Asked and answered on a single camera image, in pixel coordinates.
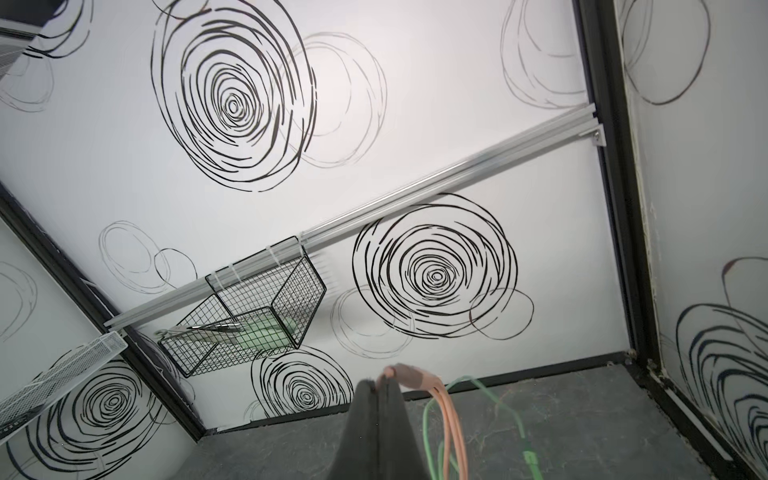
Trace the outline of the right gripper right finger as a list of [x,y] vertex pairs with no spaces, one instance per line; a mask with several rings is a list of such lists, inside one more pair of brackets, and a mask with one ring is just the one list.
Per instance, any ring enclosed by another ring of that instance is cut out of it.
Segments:
[[377,380],[377,472],[379,479],[428,479],[399,384]]

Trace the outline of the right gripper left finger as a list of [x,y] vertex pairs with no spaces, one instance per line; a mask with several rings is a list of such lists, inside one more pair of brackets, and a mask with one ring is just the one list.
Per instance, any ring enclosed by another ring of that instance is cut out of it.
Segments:
[[363,480],[378,477],[376,393],[373,380],[362,380],[356,386],[328,479]]

